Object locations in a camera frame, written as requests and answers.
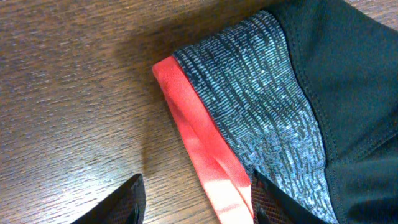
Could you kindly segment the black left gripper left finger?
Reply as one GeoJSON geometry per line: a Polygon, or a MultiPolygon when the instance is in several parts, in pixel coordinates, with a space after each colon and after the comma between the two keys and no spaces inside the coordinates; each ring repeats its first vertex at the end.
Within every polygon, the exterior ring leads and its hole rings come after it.
{"type": "Polygon", "coordinates": [[[143,224],[146,191],[142,174],[135,174],[72,224],[143,224]]]}

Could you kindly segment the black leggings with red waistband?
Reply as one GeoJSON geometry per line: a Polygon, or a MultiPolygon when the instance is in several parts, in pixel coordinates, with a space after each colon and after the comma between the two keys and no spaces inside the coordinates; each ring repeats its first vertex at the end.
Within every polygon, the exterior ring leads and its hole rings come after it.
{"type": "Polygon", "coordinates": [[[326,223],[397,222],[397,31],[344,1],[284,1],[153,73],[221,223],[258,171],[326,223]]]}

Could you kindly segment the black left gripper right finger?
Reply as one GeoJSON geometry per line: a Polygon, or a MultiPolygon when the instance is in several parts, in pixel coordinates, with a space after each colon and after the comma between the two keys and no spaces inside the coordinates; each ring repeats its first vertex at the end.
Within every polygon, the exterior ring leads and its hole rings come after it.
{"type": "Polygon", "coordinates": [[[326,224],[256,170],[251,202],[255,224],[326,224]]]}

